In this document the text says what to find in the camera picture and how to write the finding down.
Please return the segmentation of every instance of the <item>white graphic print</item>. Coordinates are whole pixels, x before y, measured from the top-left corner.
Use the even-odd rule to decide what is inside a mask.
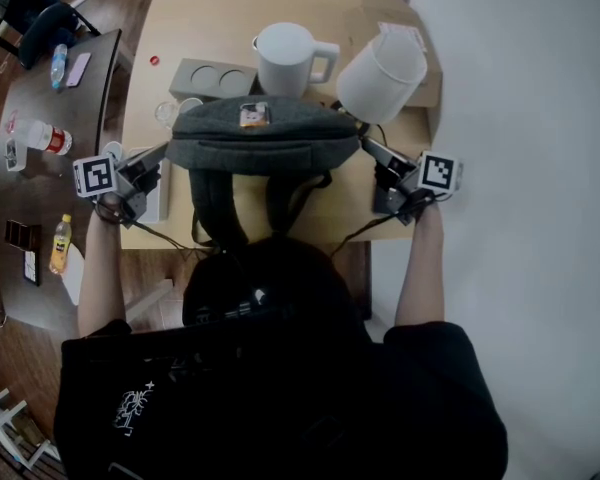
[[[127,391],[122,395],[122,402],[120,407],[116,411],[116,419],[113,420],[113,426],[115,428],[126,429],[127,432],[124,434],[126,437],[131,436],[133,427],[131,424],[135,417],[142,415],[145,404],[148,402],[147,396],[153,393],[153,387],[155,384],[153,381],[149,381],[144,387],[147,388],[144,391]]]

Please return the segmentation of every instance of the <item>light wooden desk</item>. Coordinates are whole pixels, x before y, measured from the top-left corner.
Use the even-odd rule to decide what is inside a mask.
[[[336,100],[338,73],[357,53],[352,51],[353,41],[347,28],[351,20],[346,18],[363,6],[400,10],[406,4],[401,0],[153,0],[131,75],[122,133],[125,151],[170,139],[170,132],[156,121],[154,111],[162,101],[175,101],[169,94],[169,86],[183,58],[256,67],[251,42],[271,23],[298,23],[308,28],[316,40],[340,45],[340,59],[331,81],[313,86],[305,95],[306,99],[330,105]],[[160,58],[157,66],[149,63],[154,55]],[[384,129],[389,146],[409,156],[417,157],[430,148],[424,109],[404,109]],[[378,131],[372,136],[379,137]],[[359,150],[332,174],[331,186],[311,195],[290,236],[310,243],[340,242],[374,218],[371,212],[374,160]],[[259,177],[234,177],[238,216],[251,241],[271,233],[264,203],[265,182],[265,178]],[[169,218],[153,228],[192,246],[192,215],[188,172],[173,166]],[[357,239],[410,237],[411,233],[411,228],[392,221]],[[166,243],[139,229],[123,229],[122,247],[164,249]]]

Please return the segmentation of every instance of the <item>cardboard box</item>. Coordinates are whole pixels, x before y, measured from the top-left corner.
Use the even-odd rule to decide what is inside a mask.
[[[381,27],[387,26],[382,24],[388,24],[389,27],[392,24],[415,27],[418,30],[427,59],[427,74],[406,106],[437,107],[442,92],[442,68],[420,16],[402,0],[362,0],[361,7],[347,11],[345,27],[353,55],[357,55],[376,37],[381,32]]]

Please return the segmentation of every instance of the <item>backpack strap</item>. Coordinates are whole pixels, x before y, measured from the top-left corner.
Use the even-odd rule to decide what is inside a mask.
[[[221,248],[235,250],[246,245],[249,240],[240,226],[233,202],[233,175],[229,172],[191,169],[189,180],[195,208],[193,239],[197,236],[197,218]]]
[[[323,174],[319,183],[306,187],[298,196],[293,206],[289,208],[291,199],[300,185],[315,178],[308,176],[271,176],[267,182],[267,217],[273,232],[286,235],[300,215],[309,196],[316,188],[326,188],[331,185],[331,173]]]

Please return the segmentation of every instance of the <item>wooden table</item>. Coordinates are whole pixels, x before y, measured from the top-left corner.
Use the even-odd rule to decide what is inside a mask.
[[[54,91],[49,78],[50,62],[42,62],[10,87],[0,123],[0,292],[10,318],[47,329],[77,332],[76,307],[62,279],[49,271],[53,233],[62,214],[72,215],[72,241],[83,253],[91,203],[77,197],[72,163],[93,156],[100,133],[111,75],[118,56],[120,31],[79,43],[69,50],[69,65],[80,53],[91,60],[80,85]],[[37,118],[69,131],[73,145],[66,156],[29,150],[27,167],[8,172],[4,144],[6,123],[14,112],[18,118]],[[5,223],[15,220],[41,225],[39,287],[23,277],[23,253],[4,240]]]
[[[400,0],[153,0],[136,52],[127,99],[122,144],[129,151],[170,139],[168,130],[154,118],[162,101],[175,101],[168,92],[173,75],[183,58],[212,59],[257,67],[251,43],[271,23],[291,21],[308,28],[316,40],[338,43],[340,58],[327,84],[312,86],[305,99],[336,100],[337,75],[355,56],[351,16],[362,7],[380,6],[396,11]],[[157,55],[160,63],[149,59]],[[404,109],[385,126],[389,145],[417,157],[430,148],[424,109]],[[377,130],[372,134],[379,137]],[[234,196],[240,222],[253,241],[269,236],[264,204],[265,179],[234,177]],[[317,190],[309,199],[290,235],[312,243],[339,242],[371,219],[374,191],[374,160],[358,151],[333,172],[333,184]],[[187,171],[171,170],[168,220],[154,229],[191,246],[193,205]],[[358,240],[411,236],[411,228],[394,221],[374,228]],[[162,249],[165,243],[142,230],[123,230],[122,247]]]

